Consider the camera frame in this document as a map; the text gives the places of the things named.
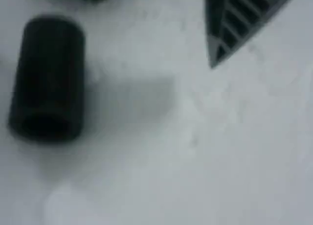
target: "white table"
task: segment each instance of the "white table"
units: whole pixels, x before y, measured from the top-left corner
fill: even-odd
[[[292,0],[217,70],[202,0],[0,0],[0,224],[311,225],[312,0]],[[5,128],[22,29],[88,36],[88,122],[40,149]]]

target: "black triangular object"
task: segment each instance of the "black triangular object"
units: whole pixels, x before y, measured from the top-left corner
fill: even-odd
[[[227,59],[287,0],[205,0],[211,67]]]

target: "white surface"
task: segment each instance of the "white surface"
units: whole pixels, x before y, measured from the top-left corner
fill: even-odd
[[[293,0],[216,71],[202,0],[0,0],[0,120],[24,24],[88,34],[89,122],[40,150],[1,129],[4,225],[313,223],[311,0]]]

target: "cylinder opening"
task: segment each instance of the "cylinder opening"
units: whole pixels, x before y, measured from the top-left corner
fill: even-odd
[[[34,114],[22,122],[21,129],[27,137],[32,139],[58,141],[68,135],[69,124],[57,115]]]

